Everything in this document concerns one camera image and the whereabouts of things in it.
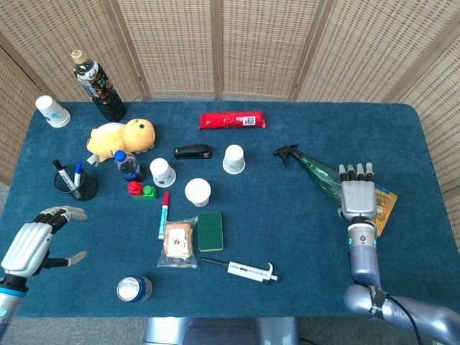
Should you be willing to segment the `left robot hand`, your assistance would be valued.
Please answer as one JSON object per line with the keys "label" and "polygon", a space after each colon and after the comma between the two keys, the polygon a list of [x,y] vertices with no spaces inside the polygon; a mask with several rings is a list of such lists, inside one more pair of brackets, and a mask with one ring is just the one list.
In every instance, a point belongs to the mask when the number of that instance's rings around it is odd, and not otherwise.
{"label": "left robot hand", "polygon": [[1,267],[8,275],[29,279],[41,269],[70,267],[83,260],[88,252],[83,250],[72,257],[50,258],[50,245],[56,233],[71,220],[84,221],[87,215],[82,208],[53,206],[40,211],[37,216],[18,230],[9,246]]}

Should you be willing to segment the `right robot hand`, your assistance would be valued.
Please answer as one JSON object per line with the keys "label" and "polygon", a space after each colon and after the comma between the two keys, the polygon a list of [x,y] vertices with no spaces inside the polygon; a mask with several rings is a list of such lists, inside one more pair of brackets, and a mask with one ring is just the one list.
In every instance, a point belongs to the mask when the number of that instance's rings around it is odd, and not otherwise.
{"label": "right robot hand", "polygon": [[349,221],[355,218],[373,220],[377,215],[373,165],[358,163],[339,165],[341,207],[339,215]]}

